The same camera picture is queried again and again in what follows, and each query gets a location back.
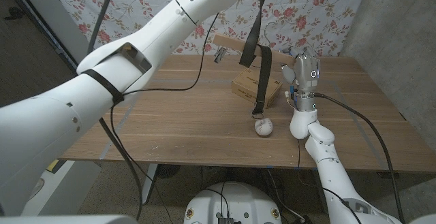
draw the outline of white ball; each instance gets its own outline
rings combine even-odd
[[[273,132],[273,123],[269,118],[259,119],[254,124],[254,129],[258,135],[269,135],[271,132]]]

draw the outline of velcro strap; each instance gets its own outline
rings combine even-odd
[[[248,34],[247,41],[244,45],[243,54],[240,57],[239,64],[250,67],[255,56],[254,51],[256,49],[256,45],[258,44],[259,34],[260,34],[260,25],[262,20],[262,6],[264,5],[265,0],[260,0],[260,9],[256,20],[254,21],[253,27],[250,30],[250,34]]]
[[[243,54],[240,57],[239,64],[250,67],[252,64],[255,55],[256,46],[260,47],[262,51],[262,62],[260,65],[260,74],[259,74],[259,83],[258,83],[258,95],[256,97],[256,103],[253,111],[251,112],[252,117],[261,118],[260,116],[264,113],[264,105],[265,105],[265,95],[266,88],[268,87],[268,81],[270,78],[271,72],[271,63],[272,63],[272,54],[269,46],[261,46],[258,45],[259,34],[260,34],[260,25],[262,19],[262,6],[264,5],[265,0],[260,0],[260,9],[256,20],[254,21],[253,27],[250,30],[250,34],[248,34],[247,41],[244,45]]]
[[[88,69],[83,72],[83,74],[87,74],[97,82],[99,82],[109,93],[112,95],[112,101],[114,102],[114,106],[118,103],[124,101],[124,95],[118,91],[107,79],[105,79],[102,75],[94,71],[93,69]]]
[[[266,46],[258,46],[262,50],[262,62],[260,63],[258,96],[256,97],[256,104],[252,115],[264,113],[266,88],[268,88],[268,81],[271,73],[271,63],[273,61],[271,49]]]

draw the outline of cardboard box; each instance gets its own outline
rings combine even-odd
[[[259,73],[260,71],[254,71],[249,68],[244,70],[232,81],[232,92],[255,103],[256,96],[258,95]],[[265,94],[265,108],[271,106],[280,91],[281,85],[282,82],[273,78],[269,79]]]

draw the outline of metal clip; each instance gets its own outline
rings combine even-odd
[[[256,113],[256,114],[253,113],[253,111],[251,111],[251,117],[252,118],[254,118],[254,119],[263,119],[264,118],[264,112],[263,111],[261,113]]]
[[[227,49],[224,47],[220,47],[220,49],[217,50],[217,52],[215,53],[215,63],[219,63],[222,58],[224,57],[225,53],[227,52]]]

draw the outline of wooden table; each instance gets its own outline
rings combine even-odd
[[[250,117],[253,104],[231,92],[231,81],[244,70],[238,56],[226,56],[220,64],[205,57],[200,81],[183,92],[148,91],[133,109],[117,108],[117,125],[129,113],[119,135],[130,155],[149,163],[294,168],[298,162],[297,141],[289,124],[293,109],[286,103],[283,84],[278,98],[265,115],[274,125],[268,138],[259,137]],[[436,155],[405,121],[356,60],[321,58],[317,91],[367,116],[379,129],[398,172],[436,172]],[[171,56],[150,87],[183,88],[195,80],[200,56]],[[272,78],[282,80],[280,68]],[[325,99],[317,99],[320,123],[336,137],[339,158],[346,169],[386,170],[386,160],[377,138],[366,123]],[[120,161],[123,158],[97,124],[62,157],[73,160]],[[304,146],[303,168],[315,167]]]

